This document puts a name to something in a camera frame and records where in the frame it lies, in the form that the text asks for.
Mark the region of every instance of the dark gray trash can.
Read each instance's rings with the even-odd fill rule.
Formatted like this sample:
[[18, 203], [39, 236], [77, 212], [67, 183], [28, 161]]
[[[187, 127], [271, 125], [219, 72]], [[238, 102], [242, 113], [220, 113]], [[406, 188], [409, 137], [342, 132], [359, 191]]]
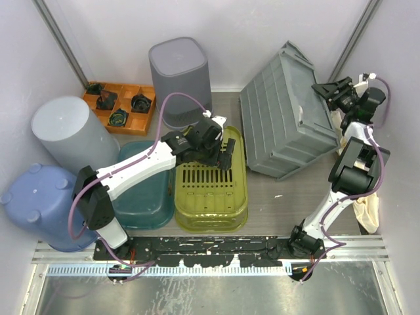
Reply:
[[[212, 110], [209, 64], [195, 40], [180, 37], [157, 44], [149, 50], [149, 61], [159, 111], [173, 92], [188, 94]], [[163, 121], [172, 129], [182, 129], [200, 120], [202, 112], [192, 100], [175, 95], [165, 107]]]

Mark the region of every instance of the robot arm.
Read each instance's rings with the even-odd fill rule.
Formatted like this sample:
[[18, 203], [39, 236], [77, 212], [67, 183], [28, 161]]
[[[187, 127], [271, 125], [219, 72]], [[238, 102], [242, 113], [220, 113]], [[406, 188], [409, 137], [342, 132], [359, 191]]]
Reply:
[[[291, 233], [288, 248], [294, 256], [313, 255], [322, 249], [322, 240], [325, 237], [322, 228], [324, 231], [328, 230], [358, 195], [371, 192], [379, 180], [381, 166], [377, 152], [370, 142], [374, 141], [370, 119], [376, 107], [385, 100], [385, 95], [379, 89], [368, 88], [369, 78], [374, 79], [375, 75], [362, 75], [361, 82], [354, 87], [350, 78], [312, 86], [328, 101], [330, 110], [339, 108], [344, 112], [341, 128], [347, 144], [329, 174], [329, 192], [315, 212], [299, 226], [295, 226]], [[379, 151], [385, 164], [390, 152], [384, 148], [379, 148]]]
[[180, 164], [198, 161], [202, 164], [227, 170], [231, 166], [235, 140], [229, 138], [221, 150], [225, 117], [204, 117], [185, 132], [171, 131], [151, 148], [109, 167], [93, 171], [91, 167], [80, 170], [73, 196], [93, 180], [100, 180], [90, 188], [78, 203], [79, 210], [90, 230], [95, 230], [115, 249], [127, 241], [127, 233], [114, 215], [112, 202], [124, 191], [139, 182]]

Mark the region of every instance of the orange compartment tray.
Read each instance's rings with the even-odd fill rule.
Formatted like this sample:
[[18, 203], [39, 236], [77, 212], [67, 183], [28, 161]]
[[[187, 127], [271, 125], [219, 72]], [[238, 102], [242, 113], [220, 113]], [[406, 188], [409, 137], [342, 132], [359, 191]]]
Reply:
[[[118, 98], [112, 110], [99, 110], [96, 108], [96, 100], [99, 95], [83, 94], [82, 99], [89, 105], [91, 110], [98, 116], [100, 122], [110, 133], [122, 133], [124, 135], [146, 136], [152, 121], [153, 112], [156, 107], [155, 90], [149, 85], [135, 85], [123, 83], [100, 83], [105, 91], [115, 92]], [[131, 111], [131, 99], [137, 94], [143, 94], [152, 101], [149, 112], [147, 114], [135, 113]], [[124, 127], [114, 127], [108, 124], [108, 120], [113, 112], [121, 108], [125, 110], [129, 117]]]

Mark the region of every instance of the yellow-green basket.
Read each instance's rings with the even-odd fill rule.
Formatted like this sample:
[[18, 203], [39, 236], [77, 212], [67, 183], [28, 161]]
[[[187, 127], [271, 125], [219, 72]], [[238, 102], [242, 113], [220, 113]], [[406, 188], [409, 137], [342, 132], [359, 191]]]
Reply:
[[188, 232], [233, 232], [248, 218], [243, 139], [236, 128], [227, 127], [222, 148], [229, 138], [236, 143], [228, 171], [196, 162], [177, 167], [175, 219]]

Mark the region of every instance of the beige cloth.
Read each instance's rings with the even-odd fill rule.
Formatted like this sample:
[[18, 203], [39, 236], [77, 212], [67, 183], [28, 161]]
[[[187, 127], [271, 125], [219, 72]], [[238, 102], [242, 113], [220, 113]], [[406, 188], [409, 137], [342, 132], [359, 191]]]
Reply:
[[375, 233], [379, 226], [379, 198], [376, 193], [357, 199], [353, 203], [357, 221], [369, 232]]

